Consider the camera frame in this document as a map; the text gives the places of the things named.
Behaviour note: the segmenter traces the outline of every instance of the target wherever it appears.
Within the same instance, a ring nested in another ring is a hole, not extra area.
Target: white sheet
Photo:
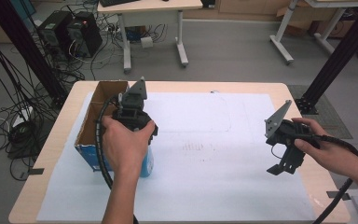
[[[71,131],[37,221],[101,221],[109,189],[74,147],[90,95]],[[273,112],[266,94],[148,93],[158,125],[155,166],[138,182],[140,221],[289,221],[315,219],[297,173],[266,172],[279,160],[265,143]]]

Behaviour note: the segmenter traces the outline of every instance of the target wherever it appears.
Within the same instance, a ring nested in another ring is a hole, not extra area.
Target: hand
[[[313,119],[292,119],[293,122],[299,122],[310,126],[317,135],[329,135],[321,125]],[[356,176],[353,169],[358,165],[358,157],[352,154],[345,147],[332,143],[320,142],[321,148],[317,149],[308,142],[296,139],[295,145],[298,149],[312,156],[322,167],[339,175],[345,175],[350,178]]]
[[[110,117],[103,117],[106,131],[103,135],[103,153],[117,175],[139,177],[142,161],[147,151],[148,140],[154,131],[155,123],[150,120],[138,132],[127,129]]]

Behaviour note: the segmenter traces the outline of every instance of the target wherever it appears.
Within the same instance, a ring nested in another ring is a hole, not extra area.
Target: blue bottle
[[[154,166],[154,158],[153,158],[152,148],[151,146],[148,146],[146,155],[144,157],[144,160],[142,161],[142,169],[141,169],[140,177],[150,176],[153,171],[153,166]]]

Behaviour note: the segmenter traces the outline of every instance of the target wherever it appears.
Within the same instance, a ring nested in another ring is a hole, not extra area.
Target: gray floor
[[[42,4],[36,17],[48,13],[54,5]],[[290,85],[309,85],[328,59],[322,48],[309,36],[286,35],[282,42],[295,58],[285,65],[280,53],[269,42],[269,35],[278,30],[274,22],[245,21],[185,21],[184,43],[188,67],[179,63],[174,38],[176,25],[169,25],[165,41],[152,49],[132,46],[132,70],[123,73],[121,52],[109,61],[96,63],[93,71],[98,80],[127,79],[146,81],[218,81],[218,82],[281,82]],[[26,73],[24,62],[11,45],[0,45],[6,56]],[[96,61],[108,57],[112,46],[104,49]],[[92,80],[90,66],[81,72]],[[0,68],[0,76],[5,73]],[[338,78],[325,93],[339,116],[347,126],[353,139],[348,140],[358,148],[358,59],[352,58]],[[12,106],[0,84],[0,108]],[[0,223],[8,223],[8,214],[16,201],[23,182],[11,178],[10,160],[4,151],[0,152]],[[332,175],[338,186],[345,177]]]

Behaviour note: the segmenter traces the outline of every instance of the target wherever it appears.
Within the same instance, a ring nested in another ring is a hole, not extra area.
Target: table
[[[76,117],[90,91],[94,91],[97,81],[79,81],[72,88],[62,111],[53,126],[34,169],[44,169],[42,175],[30,175],[24,184],[21,194],[9,215],[11,223],[36,223],[36,217],[44,200],[48,181],[54,166],[61,156],[66,137],[71,132]],[[226,93],[266,93],[269,95],[275,109],[280,108],[285,100],[293,98],[282,83],[239,83],[239,82],[146,82],[149,92],[210,92]],[[300,117],[298,110],[291,106],[286,119]],[[311,157],[306,156],[298,169],[304,183],[310,202],[319,216],[332,199],[326,192],[337,190],[330,174],[317,164]],[[324,223],[347,223],[350,215],[344,203],[339,203],[333,213]]]
[[[337,12],[328,23],[326,29],[322,34],[314,34],[317,42],[330,54],[333,53],[334,48],[327,42],[327,37],[333,31],[337,22],[341,18],[342,14],[344,14],[346,7],[358,7],[358,0],[305,0],[312,7],[338,7]],[[282,54],[284,59],[286,60],[286,64],[292,63],[294,61],[293,57],[286,50],[286,48],[281,43],[281,39],[284,33],[284,30],[289,23],[293,12],[296,9],[296,4],[298,0],[292,0],[289,7],[286,10],[286,13],[283,16],[281,26],[279,27],[278,33],[276,35],[270,35],[272,43],[278,49],[278,51]]]
[[[200,0],[140,0],[131,3],[102,7],[98,5],[101,13],[117,13],[118,21],[123,37],[124,72],[131,70],[131,47],[126,37],[125,27],[148,24],[178,23],[176,46],[179,51],[182,66],[188,65],[185,47],[182,42],[183,10],[202,7]]]

